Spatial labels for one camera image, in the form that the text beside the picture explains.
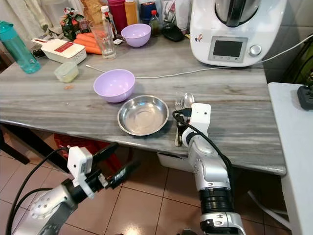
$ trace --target stainless steel bowl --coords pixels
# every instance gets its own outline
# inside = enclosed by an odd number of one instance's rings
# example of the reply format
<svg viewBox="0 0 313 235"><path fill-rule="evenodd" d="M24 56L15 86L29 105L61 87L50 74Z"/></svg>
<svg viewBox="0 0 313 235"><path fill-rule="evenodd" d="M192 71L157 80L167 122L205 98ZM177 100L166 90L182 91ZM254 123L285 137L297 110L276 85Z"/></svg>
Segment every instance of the stainless steel bowl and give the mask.
<svg viewBox="0 0 313 235"><path fill-rule="evenodd" d="M117 114L119 127L134 136L146 136L160 130L167 122L168 107L153 95L141 95L127 101Z"/></svg>

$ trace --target marble countertop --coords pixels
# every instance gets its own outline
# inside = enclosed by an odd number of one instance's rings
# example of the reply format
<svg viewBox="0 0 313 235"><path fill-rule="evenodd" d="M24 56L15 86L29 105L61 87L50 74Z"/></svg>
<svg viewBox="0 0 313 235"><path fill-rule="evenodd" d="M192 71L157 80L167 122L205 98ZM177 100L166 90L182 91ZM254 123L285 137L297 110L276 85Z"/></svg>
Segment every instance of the marble countertop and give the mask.
<svg viewBox="0 0 313 235"><path fill-rule="evenodd" d="M117 124L122 103L107 103L93 91L93 82L101 72L85 65L105 71L126 69L138 77L209 66L195 59L187 39L174 43L157 37L141 48L131 48L126 43L116 48L114 60L88 55L70 84L59 82L53 74L58 62L41 58L42 69L34 74L24 73L14 63L0 74L0 122L187 156L187 148L174 146L176 123L171 115L167 124L150 136L133 137L123 132ZM65 90L68 85L73 88ZM212 106L209 136L234 166L277 175L286 173L262 66L136 79L131 98L155 95L172 112L175 97L185 92L193 93L197 102Z"/></svg>

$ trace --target white grater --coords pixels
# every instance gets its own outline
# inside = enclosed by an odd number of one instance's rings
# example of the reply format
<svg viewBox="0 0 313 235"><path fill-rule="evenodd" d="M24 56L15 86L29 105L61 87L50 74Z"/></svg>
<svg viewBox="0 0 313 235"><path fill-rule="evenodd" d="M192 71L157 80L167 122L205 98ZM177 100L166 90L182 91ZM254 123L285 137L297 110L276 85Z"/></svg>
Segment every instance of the white grater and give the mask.
<svg viewBox="0 0 313 235"><path fill-rule="evenodd" d="M60 63L70 61L79 64L87 57L85 46L83 45L67 42L61 39L46 41L34 38L31 41L42 45L41 50L50 60L55 60Z"/></svg>

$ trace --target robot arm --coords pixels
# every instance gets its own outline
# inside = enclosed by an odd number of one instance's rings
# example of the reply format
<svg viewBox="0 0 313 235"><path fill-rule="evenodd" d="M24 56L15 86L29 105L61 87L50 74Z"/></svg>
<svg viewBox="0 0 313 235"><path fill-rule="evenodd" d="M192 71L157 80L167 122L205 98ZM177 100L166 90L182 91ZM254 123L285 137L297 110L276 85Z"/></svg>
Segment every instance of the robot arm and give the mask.
<svg viewBox="0 0 313 235"><path fill-rule="evenodd" d="M194 103L190 125L207 135L211 106ZM246 235L240 215L234 211L227 168L217 151L202 136L187 128L182 135L188 161L194 169L201 201L201 229L206 235Z"/></svg>
<svg viewBox="0 0 313 235"><path fill-rule="evenodd" d="M138 167L139 162L124 166L113 177L105 178L96 164L110 156L118 147L110 144L92 156L86 148L71 147L67 167L74 179L66 179L56 188L43 193L31 205L30 211L15 235L57 235L78 204L103 188L115 188Z"/></svg>

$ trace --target lavender bowl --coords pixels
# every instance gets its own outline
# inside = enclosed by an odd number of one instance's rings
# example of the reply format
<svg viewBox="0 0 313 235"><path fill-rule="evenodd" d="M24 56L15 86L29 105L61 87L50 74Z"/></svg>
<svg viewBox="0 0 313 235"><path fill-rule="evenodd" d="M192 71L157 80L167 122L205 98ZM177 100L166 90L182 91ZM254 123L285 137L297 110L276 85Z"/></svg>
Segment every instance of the lavender bowl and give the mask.
<svg viewBox="0 0 313 235"><path fill-rule="evenodd" d="M143 23L135 23L123 28L121 32L128 45L132 47L142 47L151 35L151 27Z"/></svg>
<svg viewBox="0 0 313 235"><path fill-rule="evenodd" d="M110 70L96 78L94 91L110 103L127 99L133 92L135 76L128 70Z"/></svg>

